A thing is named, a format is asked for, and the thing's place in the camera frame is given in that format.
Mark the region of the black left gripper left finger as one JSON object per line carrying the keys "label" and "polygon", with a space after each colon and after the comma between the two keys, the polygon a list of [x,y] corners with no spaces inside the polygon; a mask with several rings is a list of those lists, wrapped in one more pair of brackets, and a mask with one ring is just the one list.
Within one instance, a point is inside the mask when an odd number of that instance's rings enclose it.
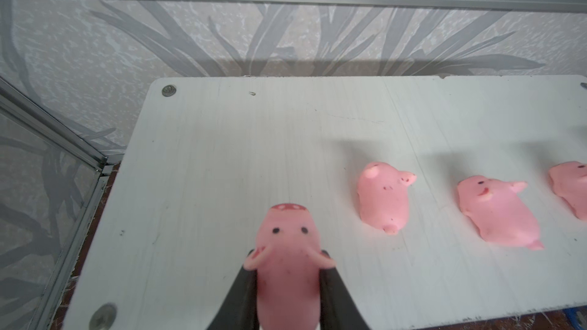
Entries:
{"label": "black left gripper left finger", "polygon": [[208,330],[259,330],[257,270],[241,267]]}

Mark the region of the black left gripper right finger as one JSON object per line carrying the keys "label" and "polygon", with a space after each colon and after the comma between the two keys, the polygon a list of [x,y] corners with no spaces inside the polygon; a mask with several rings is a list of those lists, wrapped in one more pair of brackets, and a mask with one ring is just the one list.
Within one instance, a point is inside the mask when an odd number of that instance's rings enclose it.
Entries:
{"label": "black left gripper right finger", "polygon": [[369,330],[336,268],[319,270],[322,330]]}

